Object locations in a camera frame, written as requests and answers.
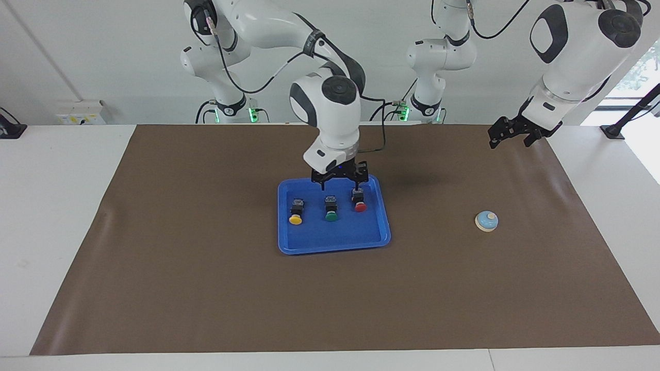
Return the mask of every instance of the brown mat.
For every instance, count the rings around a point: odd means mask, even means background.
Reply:
[[[315,129],[138,127],[32,354],[660,344],[547,142],[388,130],[362,158],[392,243],[290,257],[277,186]]]

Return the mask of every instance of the red button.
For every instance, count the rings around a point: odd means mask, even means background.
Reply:
[[[367,204],[365,204],[364,202],[358,202],[355,205],[355,211],[357,211],[358,213],[363,213],[367,211]]]

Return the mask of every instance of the white wall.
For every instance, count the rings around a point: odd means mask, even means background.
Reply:
[[[301,13],[324,30],[367,73],[366,94],[398,99],[414,79],[405,61],[408,45],[439,36],[430,21],[430,0],[273,0]],[[477,25],[491,34],[522,0],[479,1]],[[480,56],[468,71],[447,72],[448,122],[490,123],[515,115],[545,65],[529,45],[529,30],[553,0],[534,0],[499,38],[477,40]],[[0,104],[26,123],[52,124],[56,100],[75,94],[60,79],[11,14],[29,32],[84,99],[101,99],[112,123],[181,123],[194,119],[212,98],[206,83],[187,75],[179,52],[199,43],[183,16],[182,0],[0,0]],[[660,9],[646,18],[635,55],[614,76],[604,96],[660,35]],[[255,50],[232,67],[247,88],[255,88],[296,50]],[[315,68],[302,58],[265,92],[260,106],[273,121],[296,121],[288,105],[291,82]],[[571,115],[578,124],[598,100]],[[375,104],[364,104],[363,118]]]

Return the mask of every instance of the wall switch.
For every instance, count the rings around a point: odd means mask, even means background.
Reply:
[[[108,113],[99,100],[58,102],[57,120],[62,125],[106,125]]]

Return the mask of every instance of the black stand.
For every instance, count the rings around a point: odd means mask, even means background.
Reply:
[[[633,108],[630,108],[630,111],[622,117],[616,124],[614,125],[603,125],[601,126],[601,130],[603,133],[605,133],[605,136],[608,137],[609,139],[625,139],[623,135],[621,135],[621,129],[626,126],[632,119],[635,118],[641,111],[646,109],[646,107],[651,104],[651,102],[656,99],[658,96],[660,96],[660,84],[655,85],[655,88],[651,89],[649,94],[646,94],[642,100],[639,101]]]
[[[0,115],[0,139],[18,139],[27,128],[27,125],[11,123]]]

